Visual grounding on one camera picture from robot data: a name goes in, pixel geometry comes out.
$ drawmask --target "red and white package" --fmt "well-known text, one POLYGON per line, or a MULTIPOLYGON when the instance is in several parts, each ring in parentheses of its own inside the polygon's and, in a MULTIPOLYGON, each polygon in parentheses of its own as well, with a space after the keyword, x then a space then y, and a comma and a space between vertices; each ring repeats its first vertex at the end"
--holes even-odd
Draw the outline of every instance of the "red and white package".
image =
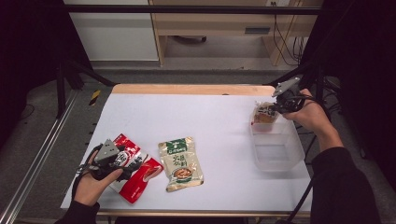
POLYGON ((163 166, 122 133, 114 140, 114 144, 117 147, 125 146, 119 152, 115 165, 134 168, 134 171, 128 180, 114 181, 110 187, 128 202, 134 203, 142 195, 149 180, 163 170, 163 166))

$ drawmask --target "white table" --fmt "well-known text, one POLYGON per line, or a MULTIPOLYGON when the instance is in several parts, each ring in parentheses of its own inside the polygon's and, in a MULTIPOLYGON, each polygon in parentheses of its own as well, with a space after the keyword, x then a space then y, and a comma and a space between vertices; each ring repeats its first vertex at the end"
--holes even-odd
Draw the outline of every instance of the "white table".
MULTIPOLYGON (((205 183, 166 192, 169 180, 162 172, 148 182, 134 204, 107 188, 99 200, 99 215, 286 216, 309 183, 304 162, 287 172, 260 171, 249 139, 255 102, 273 102, 273 91, 264 86, 116 86, 81 162, 95 146, 120 133, 157 161, 161 161, 158 143, 192 136, 205 183)), ((71 187, 61 207, 67 209, 70 200, 71 187)), ((310 193, 298 216, 309 216, 311 201, 310 193)))

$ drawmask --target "clear plastic box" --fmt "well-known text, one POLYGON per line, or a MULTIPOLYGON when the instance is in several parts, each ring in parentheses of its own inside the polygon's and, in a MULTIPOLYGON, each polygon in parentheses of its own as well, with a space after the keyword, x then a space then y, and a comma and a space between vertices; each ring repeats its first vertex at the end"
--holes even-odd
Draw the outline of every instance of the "clear plastic box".
POLYGON ((304 159, 300 138, 291 120, 279 116, 272 124, 251 124, 256 166, 262 171, 288 171, 304 159))

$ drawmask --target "wooden table edge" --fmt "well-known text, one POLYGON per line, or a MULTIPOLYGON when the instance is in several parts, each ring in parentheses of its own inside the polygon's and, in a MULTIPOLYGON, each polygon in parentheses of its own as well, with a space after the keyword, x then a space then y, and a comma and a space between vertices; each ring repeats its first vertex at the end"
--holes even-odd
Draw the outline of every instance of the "wooden table edge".
POLYGON ((118 84, 111 93, 271 96, 274 90, 272 86, 260 85, 118 84))

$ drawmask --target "black sleeve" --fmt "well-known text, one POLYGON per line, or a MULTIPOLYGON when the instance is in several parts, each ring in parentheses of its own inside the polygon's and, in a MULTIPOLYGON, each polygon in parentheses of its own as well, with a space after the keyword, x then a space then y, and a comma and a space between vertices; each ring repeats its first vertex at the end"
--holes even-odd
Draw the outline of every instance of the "black sleeve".
POLYGON ((99 211, 99 203, 90 207, 88 205, 72 201, 64 217, 55 224, 96 224, 96 214, 99 211))
POLYGON ((312 224, 381 223, 373 190, 344 147, 321 152, 312 166, 312 224))

